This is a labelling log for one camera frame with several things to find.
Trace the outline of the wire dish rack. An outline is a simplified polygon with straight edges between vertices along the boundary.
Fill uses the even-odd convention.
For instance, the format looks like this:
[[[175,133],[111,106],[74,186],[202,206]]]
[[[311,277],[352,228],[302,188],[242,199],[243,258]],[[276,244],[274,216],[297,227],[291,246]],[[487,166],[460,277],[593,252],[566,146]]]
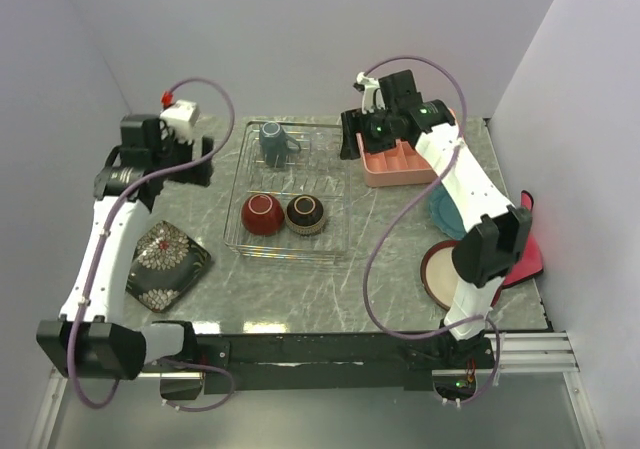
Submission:
[[[340,125],[308,121],[283,121],[283,129],[301,144],[301,151],[289,155],[283,168],[264,162],[259,129],[264,122],[246,123],[224,229],[224,242],[243,256],[334,262],[346,255],[350,245],[351,166],[339,158],[342,145]],[[335,153],[314,152],[310,142],[315,134],[339,137]],[[301,236],[284,227],[272,236],[250,234],[241,222],[245,200],[257,193],[274,196],[283,207],[296,196],[310,194],[324,205],[324,229]]]

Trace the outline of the green mug cream inside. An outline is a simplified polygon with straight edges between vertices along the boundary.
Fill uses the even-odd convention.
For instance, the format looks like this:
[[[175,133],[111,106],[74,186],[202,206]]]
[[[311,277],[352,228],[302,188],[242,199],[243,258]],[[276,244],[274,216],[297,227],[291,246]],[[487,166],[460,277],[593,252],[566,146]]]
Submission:
[[[271,168],[283,168],[290,154],[301,151],[301,144],[275,121],[261,125],[259,144],[264,162]]]

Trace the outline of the dark brown patterned bowl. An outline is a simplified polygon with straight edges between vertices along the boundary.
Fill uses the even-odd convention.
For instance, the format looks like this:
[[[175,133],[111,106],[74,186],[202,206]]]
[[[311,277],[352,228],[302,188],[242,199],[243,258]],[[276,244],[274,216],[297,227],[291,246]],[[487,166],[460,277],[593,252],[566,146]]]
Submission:
[[[312,236],[320,233],[327,221],[323,203],[315,196],[301,194],[294,197],[285,210],[285,223],[294,233]]]

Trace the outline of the cream bowl brown stripes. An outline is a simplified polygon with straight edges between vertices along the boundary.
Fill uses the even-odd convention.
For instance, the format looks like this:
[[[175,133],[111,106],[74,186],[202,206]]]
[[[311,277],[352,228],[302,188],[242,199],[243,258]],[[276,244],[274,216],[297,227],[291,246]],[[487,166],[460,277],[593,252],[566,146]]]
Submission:
[[[241,222],[250,234],[272,236],[284,224],[284,210],[274,196],[257,193],[243,203]]]

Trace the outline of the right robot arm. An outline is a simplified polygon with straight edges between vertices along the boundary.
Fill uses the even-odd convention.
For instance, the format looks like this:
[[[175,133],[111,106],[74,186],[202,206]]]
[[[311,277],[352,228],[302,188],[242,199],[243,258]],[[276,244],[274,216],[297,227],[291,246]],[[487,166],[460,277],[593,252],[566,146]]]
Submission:
[[[433,183],[446,189],[461,217],[465,235],[451,255],[455,293],[440,328],[422,335],[392,334],[430,341],[435,352],[429,361],[460,367],[490,352],[484,335],[487,316],[496,292],[524,254],[532,214],[495,187],[464,139],[461,118],[439,99],[424,100],[411,71],[379,79],[361,72],[354,85],[362,102],[341,115],[348,134],[360,135],[373,154],[398,141],[408,143],[435,172]]]

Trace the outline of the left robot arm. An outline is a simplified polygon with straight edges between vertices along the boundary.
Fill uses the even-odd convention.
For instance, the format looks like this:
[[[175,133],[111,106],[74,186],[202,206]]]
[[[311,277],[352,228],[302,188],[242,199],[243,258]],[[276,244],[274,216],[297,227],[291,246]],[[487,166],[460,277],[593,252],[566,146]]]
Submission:
[[[94,180],[91,234],[76,281],[54,320],[39,323],[36,340],[70,380],[133,380],[145,365],[165,358],[176,370],[200,357],[191,324],[160,322],[142,329],[122,325],[126,283],[167,180],[206,187],[213,174],[214,142],[202,139],[195,158],[198,113],[167,109],[130,114],[120,122],[121,142]]]

